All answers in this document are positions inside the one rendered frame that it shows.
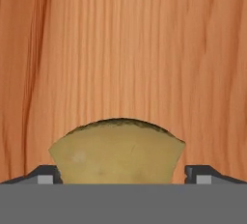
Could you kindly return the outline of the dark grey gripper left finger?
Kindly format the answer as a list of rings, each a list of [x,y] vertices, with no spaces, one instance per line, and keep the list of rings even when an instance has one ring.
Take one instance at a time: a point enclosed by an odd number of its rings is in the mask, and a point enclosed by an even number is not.
[[[61,184],[62,182],[56,165],[39,165],[28,175],[5,181],[3,184]]]

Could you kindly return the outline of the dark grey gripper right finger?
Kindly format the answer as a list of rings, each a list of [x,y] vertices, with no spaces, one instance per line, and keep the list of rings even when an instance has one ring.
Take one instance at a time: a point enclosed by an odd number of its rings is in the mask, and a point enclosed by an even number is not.
[[[222,175],[210,165],[186,165],[184,167],[185,180],[187,184],[226,184],[247,182]]]

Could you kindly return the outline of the yellow sponge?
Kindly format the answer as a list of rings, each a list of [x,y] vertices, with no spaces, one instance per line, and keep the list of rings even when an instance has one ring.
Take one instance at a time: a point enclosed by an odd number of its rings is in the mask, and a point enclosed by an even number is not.
[[[160,126],[110,119],[74,129],[49,152],[64,183],[169,183],[184,147]]]

